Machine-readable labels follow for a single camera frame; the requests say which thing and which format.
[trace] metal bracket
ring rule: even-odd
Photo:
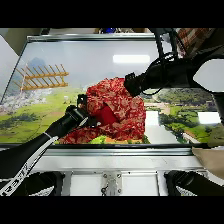
[[[119,196],[122,193],[121,172],[103,172],[102,196]]]

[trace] wooden rack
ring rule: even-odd
[[[18,71],[20,75],[22,75],[24,81],[13,82],[21,90],[36,90],[68,86],[68,83],[64,81],[64,77],[69,75],[69,73],[65,71],[62,64],[61,67],[63,72],[59,70],[57,65],[55,65],[55,67],[57,68],[58,72],[55,72],[51,65],[49,65],[48,68],[46,66],[42,66],[42,68],[38,66],[39,72],[37,68],[33,67],[35,73],[32,72],[29,67],[26,67],[26,70],[22,68],[22,71],[16,68],[16,71]]]

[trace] red object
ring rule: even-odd
[[[88,143],[106,135],[122,141],[141,139],[145,132],[146,111],[140,97],[131,97],[124,78],[104,79],[88,88],[87,111],[101,122],[96,128],[82,128],[60,139],[62,144]]]

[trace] red and white patterned fabric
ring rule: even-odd
[[[181,28],[178,31],[178,35],[190,55],[201,47],[204,41],[211,36],[214,30],[215,28]],[[180,49],[180,54],[183,57],[186,56],[186,53],[178,40],[177,43]]]
[[[82,128],[60,139],[62,144],[88,143],[92,139],[106,135],[116,140],[142,139],[145,132],[146,111],[140,97],[132,97],[124,87],[124,78],[104,79],[89,87],[87,111],[91,116],[101,113],[100,126]]]

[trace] crumpled red fabric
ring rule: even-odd
[[[144,102],[141,97],[133,98],[129,94],[124,78],[104,79],[89,87],[86,94],[87,111],[91,116],[98,116],[101,125],[74,130],[61,138],[60,143],[88,143],[100,135],[118,141],[142,139],[146,118]]]

